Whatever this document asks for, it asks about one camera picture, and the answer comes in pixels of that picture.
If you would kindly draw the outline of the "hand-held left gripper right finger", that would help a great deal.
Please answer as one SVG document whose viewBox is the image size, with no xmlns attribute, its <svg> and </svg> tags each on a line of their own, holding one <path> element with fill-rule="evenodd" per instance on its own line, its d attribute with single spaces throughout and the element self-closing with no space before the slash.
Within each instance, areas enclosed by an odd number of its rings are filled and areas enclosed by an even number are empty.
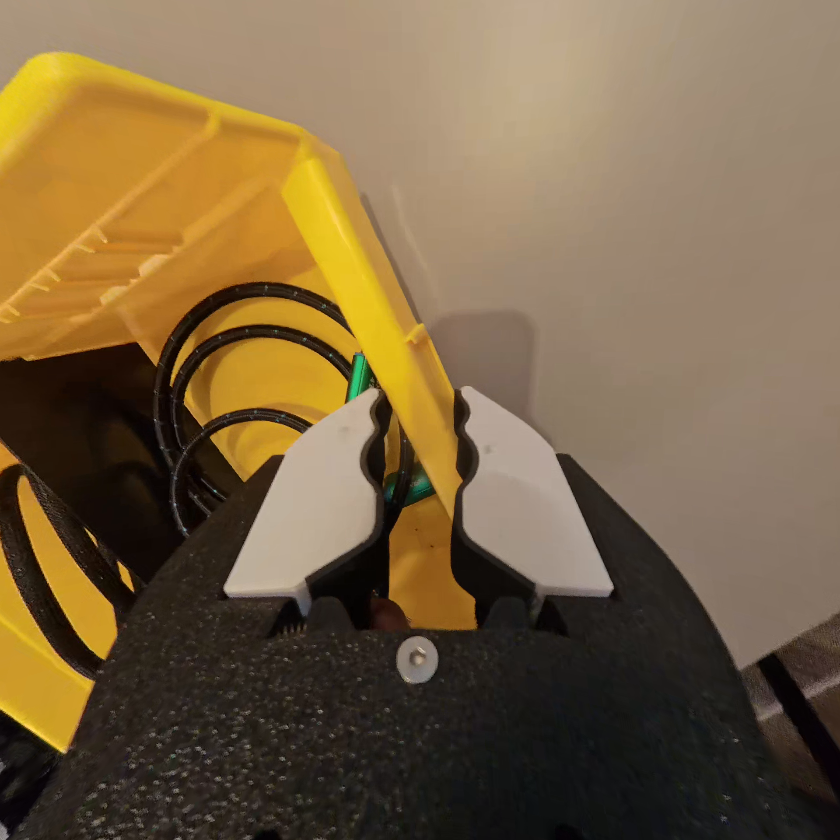
<svg viewBox="0 0 840 840">
<path fill-rule="evenodd" d="M 614 583 L 552 445 L 472 386 L 455 394 L 453 576 L 478 612 L 512 597 L 606 598 Z"/>
</svg>

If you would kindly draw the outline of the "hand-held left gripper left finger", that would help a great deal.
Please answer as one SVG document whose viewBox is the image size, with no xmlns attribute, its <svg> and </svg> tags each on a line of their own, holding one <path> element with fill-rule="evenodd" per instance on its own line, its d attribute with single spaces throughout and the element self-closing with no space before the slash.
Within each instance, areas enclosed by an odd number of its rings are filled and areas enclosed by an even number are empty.
<svg viewBox="0 0 840 840">
<path fill-rule="evenodd" d="M 368 617 L 388 577 L 385 436 L 392 409 L 370 388 L 311 426 L 283 455 L 224 583 L 230 599 L 285 597 L 308 616 L 339 600 Z"/>
</svg>

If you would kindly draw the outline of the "black braided cable green plug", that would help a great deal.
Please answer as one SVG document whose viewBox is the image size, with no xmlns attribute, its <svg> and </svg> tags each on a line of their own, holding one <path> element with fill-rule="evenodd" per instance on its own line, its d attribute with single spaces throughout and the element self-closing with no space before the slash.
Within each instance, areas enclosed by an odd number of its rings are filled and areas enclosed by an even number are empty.
<svg viewBox="0 0 840 840">
<path fill-rule="evenodd" d="M 184 537 L 188 537 L 193 526 L 187 523 L 186 509 L 183 501 L 182 486 L 185 481 L 186 469 L 191 464 L 195 451 L 200 445 L 227 427 L 252 422 L 273 423 L 304 433 L 312 425 L 309 421 L 294 413 L 286 413 L 277 409 L 249 408 L 241 409 L 211 420 L 202 427 L 193 439 L 184 446 L 178 456 L 171 454 L 175 444 L 170 442 L 174 436 L 174 422 L 166 420 L 158 406 L 153 409 L 154 431 L 158 438 L 161 452 L 171 468 L 170 480 L 170 508 L 175 525 Z M 401 465 L 399 470 L 388 476 L 384 484 L 385 508 L 396 523 L 402 509 L 434 494 L 430 479 L 420 465 L 414 465 L 413 448 L 404 433 L 401 433 Z"/>
<path fill-rule="evenodd" d="M 373 385 L 375 381 L 373 372 L 362 353 L 357 353 L 354 360 L 349 361 L 331 345 L 317 339 L 308 332 L 282 328 L 272 324 L 264 324 L 262 332 L 259 332 L 255 325 L 248 328 L 237 328 L 227 337 L 219 333 L 207 342 L 207 347 L 203 350 L 196 348 L 191 361 L 184 361 L 179 370 L 175 370 L 175 363 L 183 345 L 204 321 L 221 309 L 238 301 L 258 298 L 280 299 L 308 307 L 327 316 L 346 332 L 350 332 L 350 326 L 336 303 L 315 291 L 288 283 L 259 283 L 253 281 L 241 283 L 218 290 L 199 301 L 173 329 L 164 344 L 156 366 L 152 402 L 154 433 L 164 460 L 171 469 L 180 459 L 187 457 L 186 452 L 190 446 L 198 446 L 205 439 L 229 427 L 241 424 L 266 423 L 281 425 L 301 433 L 310 427 L 308 421 L 296 415 L 280 412 L 276 409 L 252 408 L 216 417 L 202 427 L 199 434 L 191 442 L 187 443 L 185 441 L 181 408 L 186 386 L 197 368 L 203 364 L 210 354 L 230 343 L 266 338 L 300 345 L 330 362 L 341 373 L 348 384 L 348 397 L 351 400 Z"/>
</svg>

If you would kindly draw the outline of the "yellow plastic storage bin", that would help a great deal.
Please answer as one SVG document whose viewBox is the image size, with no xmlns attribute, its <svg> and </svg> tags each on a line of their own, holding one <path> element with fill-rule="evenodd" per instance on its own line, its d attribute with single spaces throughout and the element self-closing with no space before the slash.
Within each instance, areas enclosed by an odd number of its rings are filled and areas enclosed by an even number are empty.
<svg viewBox="0 0 840 840">
<path fill-rule="evenodd" d="M 314 335 L 348 361 L 362 353 L 394 414 L 385 480 L 401 433 L 437 499 L 407 509 L 390 537 L 397 600 L 415 607 L 421 560 L 443 603 L 417 617 L 467 627 L 466 596 L 444 572 L 458 479 L 454 390 L 342 156 L 306 130 L 67 53 L 29 60 L 2 91 L 2 362 L 136 344 L 155 371 L 199 301 L 279 282 L 336 303 L 350 332 L 300 304 L 238 301 L 186 340 L 178 371 L 221 333 L 264 324 Z M 340 409 L 347 381 L 278 339 L 230 343 L 186 386 L 189 443 L 237 410 Z M 272 423 L 203 442 L 182 486 L 203 524 L 236 486 L 303 433 Z M 142 580 L 2 443 L 2 719 L 63 755 Z"/>
</svg>

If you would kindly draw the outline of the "person's left hand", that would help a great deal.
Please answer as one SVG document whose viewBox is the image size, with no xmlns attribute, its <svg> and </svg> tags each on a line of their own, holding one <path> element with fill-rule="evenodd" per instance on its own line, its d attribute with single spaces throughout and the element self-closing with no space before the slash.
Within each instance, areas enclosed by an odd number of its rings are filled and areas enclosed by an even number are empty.
<svg viewBox="0 0 840 840">
<path fill-rule="evenodd" d="M 411 624 L 403 609 L 389 598 L 374 595 L 370 601 L 370 630 L 387 633 L 403 633 Z"/>
</svg>

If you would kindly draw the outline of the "black bin divider plate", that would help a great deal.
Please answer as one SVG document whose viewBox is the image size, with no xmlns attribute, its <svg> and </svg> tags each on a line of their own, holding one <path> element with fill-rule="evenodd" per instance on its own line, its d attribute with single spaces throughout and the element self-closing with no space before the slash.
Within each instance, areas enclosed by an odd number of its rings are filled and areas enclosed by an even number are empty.
<svg viewBox="0 0 840 840">
<path fill-rule="evenodd" d="M 1 438 L 144 583 L 181 545 L 136 344 L 1 363 Z"/>
</svg>

